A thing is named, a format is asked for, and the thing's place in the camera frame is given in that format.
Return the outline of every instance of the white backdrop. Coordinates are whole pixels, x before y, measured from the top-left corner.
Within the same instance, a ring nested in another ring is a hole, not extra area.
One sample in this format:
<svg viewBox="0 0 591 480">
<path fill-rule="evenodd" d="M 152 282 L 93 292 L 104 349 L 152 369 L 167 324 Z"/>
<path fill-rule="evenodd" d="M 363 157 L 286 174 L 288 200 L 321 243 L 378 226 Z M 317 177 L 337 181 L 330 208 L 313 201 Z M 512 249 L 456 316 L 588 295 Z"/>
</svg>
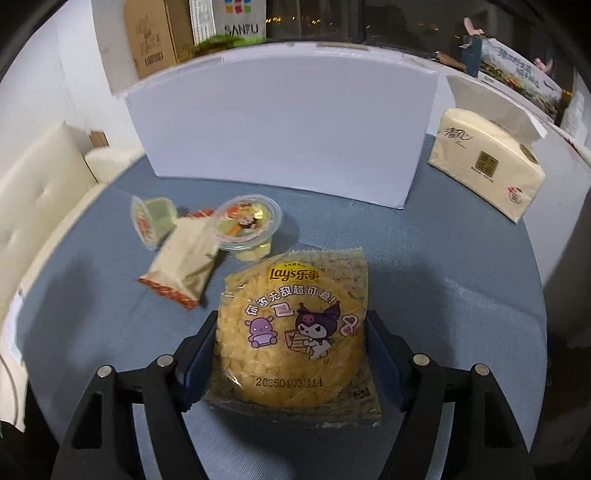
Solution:
<svg viewBox="0 0 591 480">
<path fill-rule="evenodd" d="M 435 72 L 400 53 L 316 43 L 241 48 L 221 58 L 168 70 L 128 92 L 157 175 L 404 206 Z"/>
</svg>

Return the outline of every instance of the round table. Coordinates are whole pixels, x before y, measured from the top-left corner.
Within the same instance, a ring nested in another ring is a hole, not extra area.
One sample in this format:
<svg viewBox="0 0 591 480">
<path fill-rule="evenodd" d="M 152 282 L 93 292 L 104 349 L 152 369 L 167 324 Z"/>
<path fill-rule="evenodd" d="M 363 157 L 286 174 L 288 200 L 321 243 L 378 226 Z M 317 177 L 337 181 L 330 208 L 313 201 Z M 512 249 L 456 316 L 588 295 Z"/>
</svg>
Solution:
<svg viewBox="0 0 591 480">
<path fill-rule="evenodd" d="M 432 145 L 427 136 L 404 210 L 278 187 L 160 179 L 147 158 L 137 162 L 63 239 L 19 317 L 31 388 L 58 441 L 97 367 L 142 368 L 174 352 L 217 308 L 224 278 L 245 266 L 222 254 L 203 304 L 191 312 L 148 291 L 136 279 L 155 252 L 132 227 L 132 195 L 166 196 L 197 210 L 262 193 L 284 212 L 275 253 L 363 247 L 369 308 L 441 365 L 488 364 L 531 446 L 545 385 L 546 317 L 530 240 L 523 222 L 514 225 L 430 167 Z M 202 402 L 184 418 L 212 480 L 370 480 L 379 476 L 402 419 L 392 405 L 382 408 L 378 427 L 336 430 L 240 416 Z M 452 411 L 443 412 L 430 478 L 439 478 L 443 467 Z M 143 407 L 135 406 L 134 416 L 146 477 L 159 478 Z"/>
</svg>

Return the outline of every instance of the plastic cup lid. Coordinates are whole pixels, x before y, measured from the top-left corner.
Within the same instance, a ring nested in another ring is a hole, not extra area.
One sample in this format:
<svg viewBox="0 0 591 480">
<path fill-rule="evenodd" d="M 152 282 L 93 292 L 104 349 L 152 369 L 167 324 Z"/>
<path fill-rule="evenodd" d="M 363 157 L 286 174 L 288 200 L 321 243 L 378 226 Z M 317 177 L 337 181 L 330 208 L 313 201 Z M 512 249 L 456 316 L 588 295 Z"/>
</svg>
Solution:
<svg viewBox="0 0 591 480">
<path fill-rule="evenodd" d="M 273 236 L 281 218 L 279 205 L 264 195 L 241 195 L 228 200 L 214 214 L 220 248 L 231 251 L 255 248 Z"/>
<path fill-rule="evenodd" d="M 158 238 L 154 229 L 154 221 L 145 203 L 138 197 L 133 197 L 131 200 L 131 221 L 146 248 L 156 249 Z"/>
</svg>

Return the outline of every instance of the metal screw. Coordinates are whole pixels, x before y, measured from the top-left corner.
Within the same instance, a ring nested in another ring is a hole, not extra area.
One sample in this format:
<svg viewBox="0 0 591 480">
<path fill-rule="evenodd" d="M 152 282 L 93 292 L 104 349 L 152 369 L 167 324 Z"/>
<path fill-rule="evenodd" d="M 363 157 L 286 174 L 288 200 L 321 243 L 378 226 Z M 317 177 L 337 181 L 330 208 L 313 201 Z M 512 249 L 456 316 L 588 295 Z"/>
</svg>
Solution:
<svg viewBox="0 0 591 480">
<path fill-rule="evenodd" d="M 476 364 L 476 366 L 474 367 L 474 370 L 476 371 L 476 373 L 478 375 L 482 375 L 483 377 L 485 377 L 489 373 L 491 373 L 491 369 L 488 368 L 485 364 Z"/>
<path fill-rule="evenodd" d="M 160 355 L 156 360 L 156 363 L 161 367 L 167 367 L 174 361 L 172 355 Z"/>
<path fill-rule="evenodd" d="M 429 360 L 429 357 L 427 355 L 425 355 L 424 353 L 417 353 L 413 357 L 413 362 L 420 367 L 425 367 L 426 365 L 429 364 L 430 360 Z"/>
<path fill-rule="evenodd" d="M 101 378 L 105 378 L 108 377 L 112 371 L 113 368 L 110 365 L 103 365 L 96 371 L 96 374 Z"/>
</svg>

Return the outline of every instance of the wrapped snack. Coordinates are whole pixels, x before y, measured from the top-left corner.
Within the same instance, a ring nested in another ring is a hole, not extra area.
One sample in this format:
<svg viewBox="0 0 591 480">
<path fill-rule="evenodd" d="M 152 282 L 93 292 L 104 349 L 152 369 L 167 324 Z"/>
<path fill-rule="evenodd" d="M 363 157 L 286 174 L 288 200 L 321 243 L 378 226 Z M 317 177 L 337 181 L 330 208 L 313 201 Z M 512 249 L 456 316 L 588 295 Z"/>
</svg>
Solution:
<svg viewBox="0 0 591 480">
<path fill-rule="evenodd" d="M 213 210 L 200 210 L 178 219 L 150 269 L 138 281 L 187 310 L 195 308 L 219 247 L 212 213 Z"/>
<path fill-rule="evenodd" d="M 206 401 L 250 414 L 378 419 L 361 249 L 289 252 L 230 275 Z"/>
</svg>

